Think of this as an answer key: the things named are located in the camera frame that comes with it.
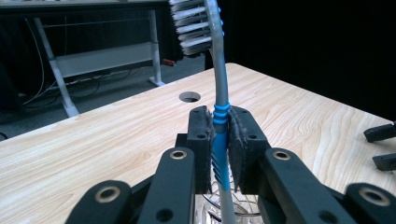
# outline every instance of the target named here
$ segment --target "black curtain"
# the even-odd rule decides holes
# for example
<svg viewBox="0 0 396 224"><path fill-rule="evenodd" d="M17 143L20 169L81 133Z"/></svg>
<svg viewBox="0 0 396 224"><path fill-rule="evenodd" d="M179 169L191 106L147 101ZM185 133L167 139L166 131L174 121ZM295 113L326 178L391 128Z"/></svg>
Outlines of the black curtain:
<svg viewBox="0 0 396 224"><path fill-rule="evenodd" d="M395 2L219 0L219 6L226 62L396 120Z"/></svg>

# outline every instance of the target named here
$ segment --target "toothbrush bristles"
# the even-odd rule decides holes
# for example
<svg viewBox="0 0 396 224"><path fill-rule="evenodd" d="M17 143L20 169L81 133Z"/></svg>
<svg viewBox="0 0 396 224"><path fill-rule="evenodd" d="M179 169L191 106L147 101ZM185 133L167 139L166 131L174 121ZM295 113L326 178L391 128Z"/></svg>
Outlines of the toothbrush bristles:
<svg viewBox="0 0 396 224"><path fill-rule="evenodd" d="M169 0L180 46L185 55L212 47L204 0Z"/></svg>

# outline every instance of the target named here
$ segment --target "wooden table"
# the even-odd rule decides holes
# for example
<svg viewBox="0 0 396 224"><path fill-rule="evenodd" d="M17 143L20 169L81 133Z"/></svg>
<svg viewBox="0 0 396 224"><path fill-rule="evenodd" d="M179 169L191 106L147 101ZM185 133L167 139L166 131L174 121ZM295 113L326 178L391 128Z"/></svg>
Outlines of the wooden table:
<svg viewBox="0 0 396 224"><path fill-rule="evenodd" d="M249 110L272 147L295 152L325 185L344 192L367 182L396 194L396 176L372 157L394 152L396 139L370 144L363 131L390 123L243 66L227 64L232 105ZM64 223L93 185L133 186L154 174L163 152L186 133L189 112L213 111L213 70L0 143L0 223ZM179 100L195 91L195 103Z"/></svg>

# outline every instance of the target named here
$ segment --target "floor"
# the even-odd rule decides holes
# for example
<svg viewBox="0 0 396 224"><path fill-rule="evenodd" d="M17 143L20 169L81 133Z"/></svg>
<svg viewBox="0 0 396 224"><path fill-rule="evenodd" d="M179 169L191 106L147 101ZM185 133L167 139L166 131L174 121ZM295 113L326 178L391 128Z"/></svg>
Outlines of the floor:
<svg viewBox="0 0 396 224"><path fill-rule="evenodd" d="M205 56L184 58L174 66L162 65L161 70L163 82L170 83L204 71ZM82 77L70 83L69 94L79 113L84 113L155 88L149 82L153 73L152 67L144 66L111 75ZM61 98L59 90L51 87L42 96L24 105L24 113L0 113L0 133L5 135L0 135L0 141L67 119Z"/></svg>

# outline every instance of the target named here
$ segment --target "toothbrush head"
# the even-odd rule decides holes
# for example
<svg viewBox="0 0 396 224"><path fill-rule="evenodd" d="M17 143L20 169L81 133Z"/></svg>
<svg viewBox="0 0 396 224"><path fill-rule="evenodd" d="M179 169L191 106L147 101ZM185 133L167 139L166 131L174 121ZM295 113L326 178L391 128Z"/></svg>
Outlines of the toothbrush head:
<svg viewBox="0 0 396 224"><path fill-rule="evenodd" d="M220 38L217 41L222 44L221 20L216 1L169 0L169 5L185 55L211 49L216 38Z"/></svg>

